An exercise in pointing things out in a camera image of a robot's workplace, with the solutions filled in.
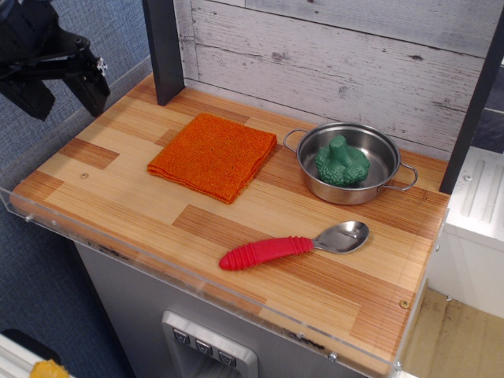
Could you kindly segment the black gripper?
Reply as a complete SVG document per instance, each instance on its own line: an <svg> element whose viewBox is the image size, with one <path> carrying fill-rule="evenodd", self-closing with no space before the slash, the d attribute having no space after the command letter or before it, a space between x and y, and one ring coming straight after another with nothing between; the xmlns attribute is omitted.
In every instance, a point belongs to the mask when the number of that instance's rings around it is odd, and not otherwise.
<svg viewBox="0 0 504 378"><path fill-rule="evenodd" d="M60 26L50 1L1 2L1 79L9 80L1 82L1 93L38 120L55 102L40 80L64 80L93 117L110 96L105 63L93 55L89 39Z"/></svg>

